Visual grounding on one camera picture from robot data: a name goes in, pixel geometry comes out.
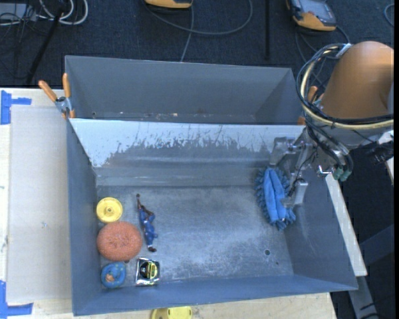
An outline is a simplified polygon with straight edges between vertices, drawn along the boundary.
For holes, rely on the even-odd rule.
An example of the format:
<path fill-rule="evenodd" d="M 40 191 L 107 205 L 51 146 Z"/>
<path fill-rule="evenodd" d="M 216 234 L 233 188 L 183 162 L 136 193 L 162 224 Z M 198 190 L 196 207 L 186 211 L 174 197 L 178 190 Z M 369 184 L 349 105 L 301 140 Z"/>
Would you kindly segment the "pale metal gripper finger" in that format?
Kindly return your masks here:
<path fill-rule="evenodd" d="M 288 209 L 302 205 L 308 186 L 309 183 L 305 180 L 294 182 L 283 199 L 283 206 Z"/>
<path fill-rule="evenodd" d="M 293 138 L 288 137 L 275 138 L 269 164 L 280 170 L 293 170 L 292 164 L 295 156 L 295 149 L 293 148 L 294 141 Z"/>

